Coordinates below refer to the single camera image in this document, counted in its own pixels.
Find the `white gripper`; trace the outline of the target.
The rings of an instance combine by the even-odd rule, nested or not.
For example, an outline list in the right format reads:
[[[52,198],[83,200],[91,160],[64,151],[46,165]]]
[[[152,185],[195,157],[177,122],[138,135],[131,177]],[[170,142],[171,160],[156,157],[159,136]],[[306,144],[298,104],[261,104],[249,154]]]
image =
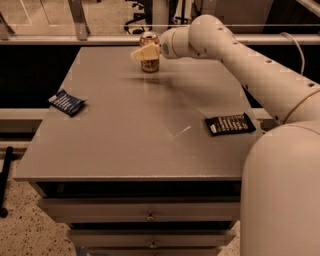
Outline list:
[[[146,44],[131,53],[135,61],[149,61],[158,59],[161,54],[167,59],[178,59],[192,56],[189,45],[189,28],[179,27],[165,31],[160,36],[160,50],[155,43]]]

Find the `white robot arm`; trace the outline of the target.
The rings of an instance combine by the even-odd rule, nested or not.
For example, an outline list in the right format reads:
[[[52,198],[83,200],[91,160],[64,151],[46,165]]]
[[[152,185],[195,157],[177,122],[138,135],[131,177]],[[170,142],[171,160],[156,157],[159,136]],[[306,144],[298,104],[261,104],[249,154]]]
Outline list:
[[[320,84],[241,43],[201,15],[132,54],[219,61],[272,119],[242,172],[241,256],[320,256]]]

